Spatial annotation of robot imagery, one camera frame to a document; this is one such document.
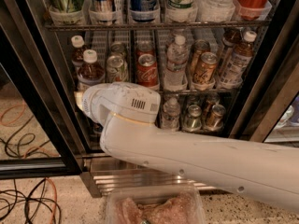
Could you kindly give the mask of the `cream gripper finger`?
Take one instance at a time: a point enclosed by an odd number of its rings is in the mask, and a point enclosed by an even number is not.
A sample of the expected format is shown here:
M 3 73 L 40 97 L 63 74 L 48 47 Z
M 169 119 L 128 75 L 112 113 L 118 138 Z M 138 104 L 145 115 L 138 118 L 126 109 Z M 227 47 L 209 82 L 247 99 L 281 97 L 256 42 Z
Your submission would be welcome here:
M 75 101 L 76 101 L 77 107 L 80 110 L 83 109 L 83 106 L 82 106 L 82 96 L 83 96 L 83 92 L 82 91 L 75 91 L 74 92 Z

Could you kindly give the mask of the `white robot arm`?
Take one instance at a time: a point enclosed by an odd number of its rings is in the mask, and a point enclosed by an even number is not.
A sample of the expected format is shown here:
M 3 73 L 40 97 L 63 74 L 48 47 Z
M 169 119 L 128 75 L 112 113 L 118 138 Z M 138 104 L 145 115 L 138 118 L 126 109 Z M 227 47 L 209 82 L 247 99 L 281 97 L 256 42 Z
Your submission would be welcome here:
M 299 212 L 298 148 L 159 129 L 160 94 L 133 83 L 97 84 L 77 101 L 116 159 Z

